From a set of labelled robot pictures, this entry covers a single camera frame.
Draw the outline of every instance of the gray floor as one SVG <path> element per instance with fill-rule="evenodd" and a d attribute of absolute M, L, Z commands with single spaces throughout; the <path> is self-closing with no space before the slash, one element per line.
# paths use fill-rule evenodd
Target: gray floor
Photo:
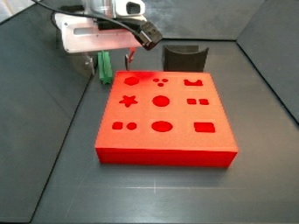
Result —
<path fill-rule="evenodd" d="M 236 43 L 180 43 L 210 47 L 206 70 L 239 146 L 232 166 L 102 165 L 94 144 L 110 86 L 94 78 L 32 223 L 299 222 L 298 125 Z M 116 70 L 123 53 L 111 52 Z M 162 70 L 162 54 L 162 45 L 140 50 L 134 69 Z"/>

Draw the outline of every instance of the white robot part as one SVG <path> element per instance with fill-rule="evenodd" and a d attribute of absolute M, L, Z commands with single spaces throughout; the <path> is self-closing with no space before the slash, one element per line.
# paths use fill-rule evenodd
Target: white robot part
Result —
<path fill-rule="evenodd" d="M 140 17 L 146 13 L 142 0 L 82 0 L 86 13 L 108 18 Z"/>
<path fill-rule="evenodd" d="M 98 52 L 139 47 L 134 34 L 124 29 L 99 30 L 92 18 L 56 14 L 63 47 L 68 53 Z"/>

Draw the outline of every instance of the red box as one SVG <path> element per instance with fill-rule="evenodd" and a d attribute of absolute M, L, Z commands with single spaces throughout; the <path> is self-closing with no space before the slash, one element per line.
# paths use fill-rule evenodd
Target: red box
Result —
<path fill-rule="evenodd" d="M 118 72 L 95 147 L 103 164 L 228 167 L 239 148 L 211 75 Z"/>

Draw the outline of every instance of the green object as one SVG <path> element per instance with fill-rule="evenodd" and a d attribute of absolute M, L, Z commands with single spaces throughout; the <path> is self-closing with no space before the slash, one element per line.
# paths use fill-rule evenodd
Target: green object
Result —
<path fill-rule="evenodd" d="M 111 84 L 112 83 L 112 68 L 110 63 L 110 56 L 108 52 L 99 52 L 98 53 L 98 74 L 99 79 L 102 80 L 103 84 Z"/>

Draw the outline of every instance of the gray wall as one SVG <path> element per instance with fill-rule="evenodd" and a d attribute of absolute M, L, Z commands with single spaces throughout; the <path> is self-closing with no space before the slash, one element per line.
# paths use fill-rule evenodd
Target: gray wall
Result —
<path fill-rule="evenodd" d="M 167 39 L 236 40 L 264 0 L 144 0 Z"/>
<path fill-rule="evenodd" d="M 49 15 L 33 6 L 0 25 L 0 222 L 32 218 L 90 80 Z"/>
<path fill-rule="evenodd" d="M 266 1 L 238 43 L 299 122 L 299 1 Z"/>

